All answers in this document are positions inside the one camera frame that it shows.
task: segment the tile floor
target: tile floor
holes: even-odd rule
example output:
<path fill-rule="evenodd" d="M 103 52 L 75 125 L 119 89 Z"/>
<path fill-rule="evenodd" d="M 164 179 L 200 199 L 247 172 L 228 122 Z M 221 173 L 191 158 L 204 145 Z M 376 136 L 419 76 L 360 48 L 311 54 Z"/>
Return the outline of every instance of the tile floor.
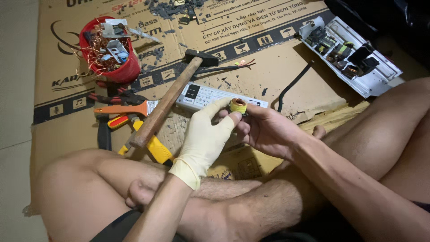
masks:
<path fill-rule="evenodd" d="M 39 4 L 37 0 L 0 3 L 0 241 L 47 242 L 42 218 L 21 213 L 30 203 L 30 130 Z"/>

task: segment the latex glove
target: latex glove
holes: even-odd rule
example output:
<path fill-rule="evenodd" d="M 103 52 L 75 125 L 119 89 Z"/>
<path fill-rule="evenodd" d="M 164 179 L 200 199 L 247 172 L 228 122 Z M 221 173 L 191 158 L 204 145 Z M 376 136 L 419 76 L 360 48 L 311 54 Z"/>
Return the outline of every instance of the latex glove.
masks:
<path fill-rule="evenodd" d="M 179 177 L 194 190 L 200 187 L 200 177 L 207 176 L 209 167 L 218 158 L 231 131 L 242 119 L 241 113 L 232 112 L 219 124 L 211 124 L 215 114 L 225 108 L 230 100 L 225 98 L 216 101 L 193 114 L 185 132 L 181 153 L 173 161 L 169 173 Z"/>

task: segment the cardboard sheet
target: cardboard sheet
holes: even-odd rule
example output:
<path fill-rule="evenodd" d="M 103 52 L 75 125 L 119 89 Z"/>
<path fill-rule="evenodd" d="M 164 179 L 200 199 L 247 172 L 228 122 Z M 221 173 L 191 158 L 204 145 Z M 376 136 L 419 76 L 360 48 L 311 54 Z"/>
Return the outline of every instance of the cardboard sheet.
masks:
<path fill-rule="evenodd" d="M 312 51 L 293 40 L 293 34 L 307 21 L 317 16 L 325 22 L 333 19 L 323 1 L 305 4 L 301 0 L 209 0 L 196 9 L 198 19 L 189 25 L 178 23 L 181 15 L 172 21 L 154 16 L 144 0 L 41 0 L 39 9 L 32 190 L 35 176 L 44 165 L 67 152 L 97 147 L 94 101 L 87 98 L 94 90 L 94 75 L 86 62 L 75 56 L 79 50 L 78 33 L 94 17 L 125 18 L 130 27 L 139 26 L 162 41 L 157 44 L 132 37 L 141 64 L 155 65 L 154 49 L 163 52 L 153 71 L 131 83 L 148 99 L 162 98 L 184 70 L 186 64 L 181 59 L 187 48 L 180 43 L 218 57 L 221 66 L 255 59 L 257 64 L 249 69 L 203 74 L 195 81 L 267 101 L 272 108 L 277 107 L 282 89 L 307 62 L 315 60 L 313 68 L 284 98 L 282 113 L 296 123 L 357 97 Z M 221 78 L 227 78 L 231 86 Z M 157 134 L 174 155 L 179 152 L 190 116 L 173 109 Z M 127 125 L 114 131 L 113 149 L 117 151 L 130 134 Z M 129 156 L 135 160 L 151 158 L 147 151 L 131 151 Z"/>

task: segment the icon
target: icon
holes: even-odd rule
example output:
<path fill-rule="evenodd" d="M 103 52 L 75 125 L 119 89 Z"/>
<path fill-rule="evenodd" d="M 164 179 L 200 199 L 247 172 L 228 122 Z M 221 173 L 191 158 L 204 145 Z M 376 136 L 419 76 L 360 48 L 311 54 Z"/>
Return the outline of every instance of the icon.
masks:
<path fill-rule="evenodd" d="M 63 113 L 63 105 L 57 105 L 49 108 L 49 116 L 55 116 Z"/>
<path fill-rule="evenodd" d="M 174 69 L 169 69 L 167 71 L 163 71 L 161 73 L 161 77 L 163 78 L 163 81 L 170 79 L 170 78 L 174 78 L 176 77 L 175 75 L 175 70 Z"/>
<path fill-rule="evenodd" d="M 282 38 L 285 39 L 294 35 L 294 28 L 293 27 L 285 28 L 283 30 L 279 30 L 279 32 L 281 33 Z"/>
<path fill-rule="evenodd" d="M 218 58 L 219 61 L 221 61 L 223 59 L 227 59 L 227 57 L 225 56 L 225 52 L 223 50 L 220 52 L 214 53 L 212 55 L 215 56 L 216 58 Z"/>
<path fill-rule="evenodd" d="M 140 87 L 146 87 L 154 84 L 154 81 L 152 80 L 152 76 L 149 76 L 149 77 L 139 79 L 139 83 L 140 83 Z"/>
<path fill-rule="evenodd" d="M 246 51 L 249 51 L 248 43 L 243 43 L 234 47 L 236 54 L 240 54 Z"/>
<path fill-rule="evenodd" d="M 303 22 L 303 25 L 307 25 L 307 24 L 314 24 L 314 19 L 309 19 L 308 21 Z"/>
<path fill-rule="evenodd" d="M 260 44 L 260 46 L 273 43 L 273 40 L 272 40 L 272 37 L 270 37 L 270 34 L 257 38 L 257 41 Z"/>
<path fill-rule="evenodd" d="M 78 109 L 86 106 L 86 98 L 79 98 L 76 100 L 73 100 L 73 109 Z"/>

